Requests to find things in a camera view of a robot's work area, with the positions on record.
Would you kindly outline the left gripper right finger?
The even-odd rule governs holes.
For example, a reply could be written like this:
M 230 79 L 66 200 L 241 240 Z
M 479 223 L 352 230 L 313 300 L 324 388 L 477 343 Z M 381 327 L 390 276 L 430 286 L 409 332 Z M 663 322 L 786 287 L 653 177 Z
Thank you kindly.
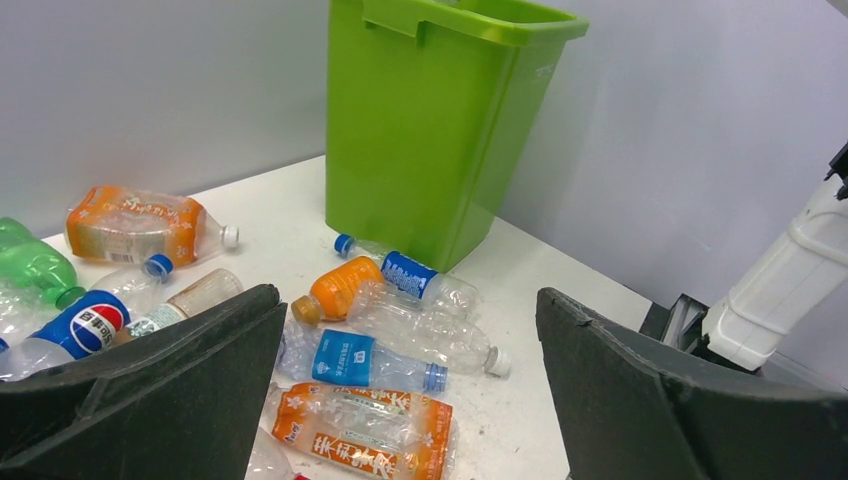
M 573 479 L 843 479 L 847 397 L 732 370 L 537 294 Z

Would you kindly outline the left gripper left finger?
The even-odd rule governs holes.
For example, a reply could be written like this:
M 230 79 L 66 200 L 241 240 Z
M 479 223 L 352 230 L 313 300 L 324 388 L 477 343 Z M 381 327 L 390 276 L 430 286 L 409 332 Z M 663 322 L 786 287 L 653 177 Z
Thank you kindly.
M 271 284 L 1 387 L 5 479 L 241 479 L 285 322 Z

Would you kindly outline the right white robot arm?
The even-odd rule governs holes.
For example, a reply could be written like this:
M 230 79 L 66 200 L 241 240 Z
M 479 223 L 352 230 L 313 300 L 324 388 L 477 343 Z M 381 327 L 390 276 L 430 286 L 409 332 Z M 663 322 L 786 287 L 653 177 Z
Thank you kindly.
M 778 239 L 708 310 L 706 349 L 754 372 L 796 324 L 847 281 L 847 148 Z

